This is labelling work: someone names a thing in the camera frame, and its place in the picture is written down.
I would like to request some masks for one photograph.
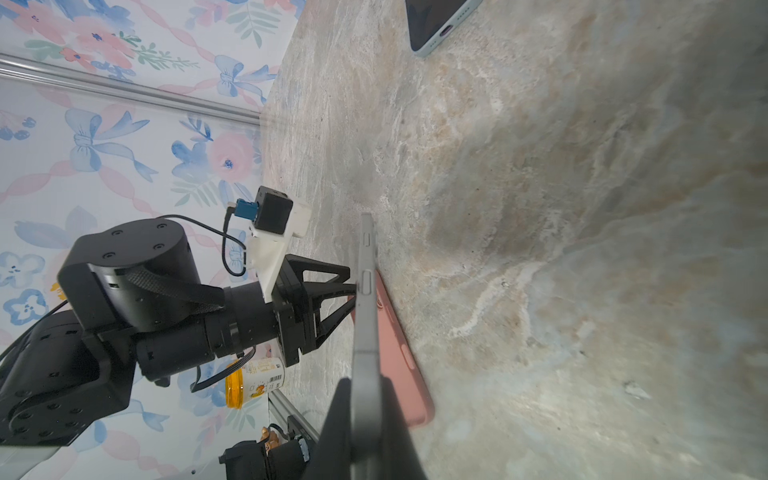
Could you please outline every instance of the pink phone case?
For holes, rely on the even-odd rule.
[[[376,294],[379,307],[379,354],[382,374],[392,380],[395,394],[408,427],[429,423],[435,416],[435,405],[429,396],[419,367],[416,365],[406,336],[402,333],[381,274],[376,271]]]

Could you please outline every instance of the pill bottle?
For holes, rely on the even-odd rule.
[[[251,399],[283,386],[285,367],[279,358],[251,360],[226,378],[225,398],[231,409],[241,409]]]

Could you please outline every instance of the wallpaper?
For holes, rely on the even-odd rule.
[[[0,0],[0,51],[261,111],[306,0]]]
[[[0,80],[0,349],[63,299],[59,267],[80,235],[178,213],[219,227],[224,204],[260,185],[258,130],[143,105],[115,103]],[[230,277],[221,239],[180,220],[203,283]],[[247,222],[229,234],[244,239]],[[230,268],[242,251],[227,244]],[[277,354],[260,345],[257,357]],[[203,376],[231,359],[203,367]],[[266,400],[230,410],[223,382],[189,392],[194,371],[166,389],[139,372],[128,409],[96,421],[72,446],[32,470],[32,480],[157,478],[205,463],[268,424]]]

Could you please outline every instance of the phone screen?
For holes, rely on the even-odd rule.
[[[465,3],[466,0],[406,0],[411,49],[418,51],[423,47]]]

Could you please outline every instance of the blue connector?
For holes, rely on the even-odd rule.
[[[244,218],[249,221],[254,221],[256,219],[256,216],[259,214],[259,204],[258,202],[246,202],[242,198],[237,199],[237,204],[235,205],[235,217]]]

